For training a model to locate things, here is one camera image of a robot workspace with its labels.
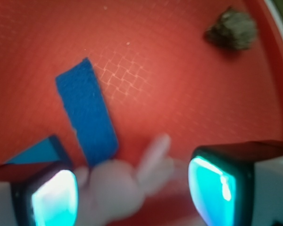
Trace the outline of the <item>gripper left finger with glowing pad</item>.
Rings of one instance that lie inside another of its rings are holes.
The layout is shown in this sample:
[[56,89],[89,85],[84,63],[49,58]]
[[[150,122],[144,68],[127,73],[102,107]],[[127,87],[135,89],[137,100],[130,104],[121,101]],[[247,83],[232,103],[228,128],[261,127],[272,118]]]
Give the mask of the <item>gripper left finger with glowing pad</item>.
[[78,184],[62,162],[0,164],[0,226],[73,226]]

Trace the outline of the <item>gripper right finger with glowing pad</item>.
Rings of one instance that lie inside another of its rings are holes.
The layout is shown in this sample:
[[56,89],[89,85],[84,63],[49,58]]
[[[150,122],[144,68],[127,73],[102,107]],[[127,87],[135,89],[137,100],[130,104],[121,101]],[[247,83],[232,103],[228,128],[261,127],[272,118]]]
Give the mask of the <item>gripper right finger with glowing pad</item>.
[[283,226],[283,141],[198,146],[188,185],[208,226]]

